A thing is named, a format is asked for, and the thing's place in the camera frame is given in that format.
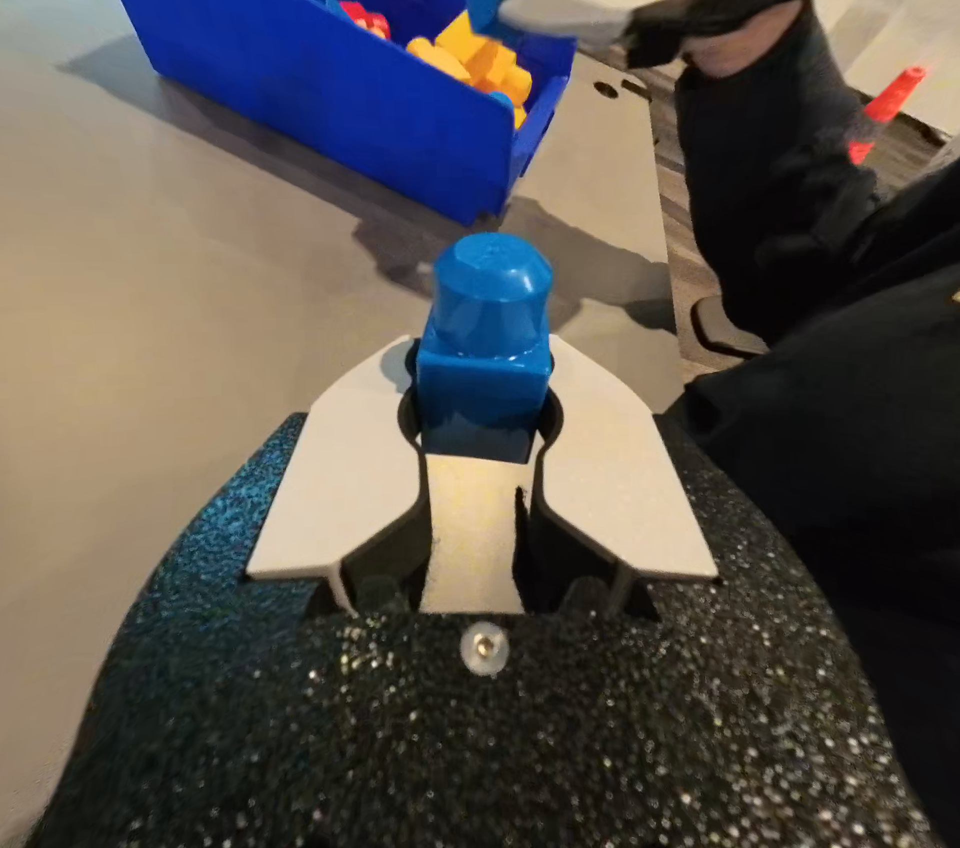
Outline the blue plastic bin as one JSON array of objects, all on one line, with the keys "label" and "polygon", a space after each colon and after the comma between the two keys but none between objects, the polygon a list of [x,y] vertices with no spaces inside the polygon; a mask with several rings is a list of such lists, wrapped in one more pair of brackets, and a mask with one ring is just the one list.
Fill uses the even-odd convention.
[{"label": "blue plastic bin", "polygon": [[120,0],[158,74],[464,226],[496,216],[570,81],[575,44],[527,36],[518,130],[406,49],[464,0]]}]

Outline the blue single-stud mega block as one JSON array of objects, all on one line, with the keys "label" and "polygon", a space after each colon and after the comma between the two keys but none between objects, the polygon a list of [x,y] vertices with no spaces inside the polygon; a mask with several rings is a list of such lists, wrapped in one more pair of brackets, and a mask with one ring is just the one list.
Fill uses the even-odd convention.
[{"label": "blue single-stud mega block", "polygon": [[552,289],[549,261],[514,234],[469,234],[437,259],[415,357],[426,454],[529,458],[553,370]]}]

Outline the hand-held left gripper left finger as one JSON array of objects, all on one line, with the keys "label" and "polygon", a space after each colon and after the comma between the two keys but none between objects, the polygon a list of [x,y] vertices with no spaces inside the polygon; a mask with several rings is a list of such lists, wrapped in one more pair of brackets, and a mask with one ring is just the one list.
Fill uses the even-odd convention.
[{"label": "hand-held left gripper left finger", "polygon": [[433,532],[426,456],[402,335],[311,404],[246,563],[255,581],[317,580],[356,613],[370,578],[390,578],[419,607]]}]

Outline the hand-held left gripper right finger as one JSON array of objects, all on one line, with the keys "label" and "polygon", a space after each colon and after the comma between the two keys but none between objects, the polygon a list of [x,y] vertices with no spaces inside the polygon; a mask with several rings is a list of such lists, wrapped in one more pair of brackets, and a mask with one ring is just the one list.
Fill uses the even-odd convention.
[{"label": "hand-held left gripper right finger", "polygon": [[558,335],[517,515],[523,608],[561,611],[582,580],[603,612],[642,615],[650,582],[714,584],[721,572],[646,402]]}]

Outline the pile of mixed mega blocks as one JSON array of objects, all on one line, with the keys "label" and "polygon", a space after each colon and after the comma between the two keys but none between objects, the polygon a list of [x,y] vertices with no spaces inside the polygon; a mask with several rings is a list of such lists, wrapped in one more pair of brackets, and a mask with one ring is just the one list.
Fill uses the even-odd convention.
[{"label": "pile of mixed mega blocks", "polygon": [[533,75],[515,50],[476,33],[466,11],[451,15],[435,0],[393,0],[388,12],[361,0],[316,1],[372,37],[401,46],[432,69],[494,100],[510,111],[514,133],[527,121]]}]

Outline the dark shoe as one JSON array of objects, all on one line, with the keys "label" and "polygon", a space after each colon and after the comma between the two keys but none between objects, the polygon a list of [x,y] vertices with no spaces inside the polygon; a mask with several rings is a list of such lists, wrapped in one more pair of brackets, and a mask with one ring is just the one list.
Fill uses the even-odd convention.
[{"label": "dark shoe", "polygon": [[714,354],[747,361],[768,351],[761,338],[734,325],[718,295],[695,302],[690,309],[690,323],[702,348]]}]

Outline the person's black clothing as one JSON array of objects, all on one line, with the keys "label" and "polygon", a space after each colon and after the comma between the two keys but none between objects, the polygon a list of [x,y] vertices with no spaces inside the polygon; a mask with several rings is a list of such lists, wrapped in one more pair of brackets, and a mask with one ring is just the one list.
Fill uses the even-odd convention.
[{"label": "person's black clothing", "polygon": [[958,164],[874,192],[850,281],[683,410],[822,586],[958,846]]}]

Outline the orange traffic cone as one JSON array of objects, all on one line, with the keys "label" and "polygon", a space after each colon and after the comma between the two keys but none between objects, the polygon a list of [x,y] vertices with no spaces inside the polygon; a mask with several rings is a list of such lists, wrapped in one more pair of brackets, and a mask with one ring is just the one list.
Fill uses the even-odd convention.
[{"label": "orange traffic cone", "polygon": [[847,139],[846,152],[852,165],[863,164],[886,126],[903,110],[906,101],[928,74],[929,69],[926,66],[907,67],[863,107]]}]

